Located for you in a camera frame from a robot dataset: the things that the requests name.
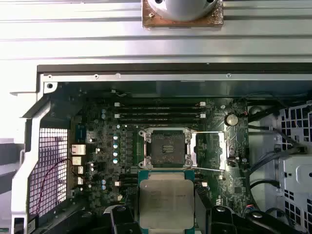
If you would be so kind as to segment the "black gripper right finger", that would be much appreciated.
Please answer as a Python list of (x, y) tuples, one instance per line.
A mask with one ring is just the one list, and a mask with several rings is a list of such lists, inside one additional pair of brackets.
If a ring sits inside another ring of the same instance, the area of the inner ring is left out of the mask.
[(241, 217), (229, 207), (213, 206), (208, 190), (195, 188), (195, 222), (203, 234), (300, 234), (299, 230), (262, 212)]

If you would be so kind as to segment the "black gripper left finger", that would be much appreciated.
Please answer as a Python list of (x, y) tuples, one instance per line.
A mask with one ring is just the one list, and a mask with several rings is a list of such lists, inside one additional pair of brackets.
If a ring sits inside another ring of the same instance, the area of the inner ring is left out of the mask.
[(139, 224), (135, 219), (138, 195), (126, 196), (123, 205), (110, 206), (102, 215), (77, 211), (58, 224), (46, 229), (47, 234), (137, 234)]

